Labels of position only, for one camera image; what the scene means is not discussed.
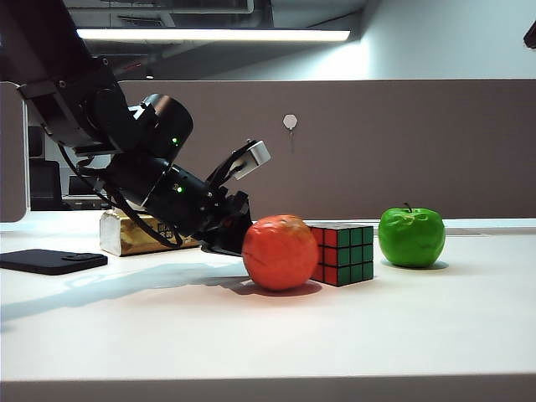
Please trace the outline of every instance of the green apple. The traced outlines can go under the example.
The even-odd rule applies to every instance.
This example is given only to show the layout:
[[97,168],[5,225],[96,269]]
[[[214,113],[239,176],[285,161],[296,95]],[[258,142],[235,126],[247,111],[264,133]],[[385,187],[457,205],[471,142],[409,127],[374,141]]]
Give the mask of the green apple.
[[441,216],[431,209],[391,208],[379,221],[379,246],[392,264],[427,267],[443,251],[445,225]]

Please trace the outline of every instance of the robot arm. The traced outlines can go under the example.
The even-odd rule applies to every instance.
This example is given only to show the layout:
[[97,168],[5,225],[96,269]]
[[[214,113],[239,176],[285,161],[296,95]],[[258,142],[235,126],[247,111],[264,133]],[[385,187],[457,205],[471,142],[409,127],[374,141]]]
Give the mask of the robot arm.
[[97,176],[140,225],[127,200],[200,240],[205,251],[240,255],[251,225],[248,196],[228,196],[223,184],[270,159],[263,142],[248,142],[207,180],[196,178],[173,164],[193,130],[188,111],[159,94],[128,107],[107,60],[90,56],[60,0],[0,0],[0,34],[18,67],[19,92],[47,135],[79,157],[112,155],[105,169],[78,173]]

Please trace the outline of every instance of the ceiling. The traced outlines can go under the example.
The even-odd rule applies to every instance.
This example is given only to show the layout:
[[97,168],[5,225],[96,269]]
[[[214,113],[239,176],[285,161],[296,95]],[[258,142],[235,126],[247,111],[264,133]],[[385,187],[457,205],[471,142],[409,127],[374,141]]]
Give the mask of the ceiling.
[[[367,0],[64,0],[77,28],[327,28],[359,31]],[[86,41],[118,80],[201,80],[248,64],[332,44]]]

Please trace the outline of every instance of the white tabletop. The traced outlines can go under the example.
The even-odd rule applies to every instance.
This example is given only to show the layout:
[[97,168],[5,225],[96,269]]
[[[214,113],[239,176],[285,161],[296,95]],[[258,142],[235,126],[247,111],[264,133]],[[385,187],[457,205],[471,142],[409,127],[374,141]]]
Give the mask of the white tabletop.
[[[3,224],[2,252],[105,254],[101,213],[31,213]],[[411,386],[408,397],[427,400],[426,387],[440,379],[458,381],[439,393],[449,399],[485,386],[492,393],[483,400],[500,390],[534,400],[524,393],[536,392],[536,219],[464,221],[446,221],[453,229],[430,270],[392,266],[375,237],[374,279],[340,288],[309,281],[270,293],[248,280],[240,258],[199,249],[108,255],[107,266],[64,276],[2,269],[4,396],[32,398],[54,384],[64,400],[82,400],[70,384],[90,393],[92,384],[101,392],[113,384],[131,400],[175,400],[177,390],[166,388],[174,381],[198,393],[208,387],[202,381],[233,380],[208,384],[238,392],[284,379],[289,393],[325,400],[322,381],[336,379],[343,384],[331,400],[351,400],[353,380],[368,400],[386,400],[379,390],[389,387],[401,396],[422,380],[422,392]],[[156,387],[150,399],[136,382]],[[266,396],[252,392],[245,400]]]

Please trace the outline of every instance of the rubik's cube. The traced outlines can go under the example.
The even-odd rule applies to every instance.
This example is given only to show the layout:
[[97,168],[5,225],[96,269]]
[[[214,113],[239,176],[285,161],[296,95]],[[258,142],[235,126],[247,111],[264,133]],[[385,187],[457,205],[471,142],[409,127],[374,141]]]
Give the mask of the rubik's cube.
[[344,286],[374,276],[372,226],[352,223],[309,224],[318,244],[318,264],[311,279]]

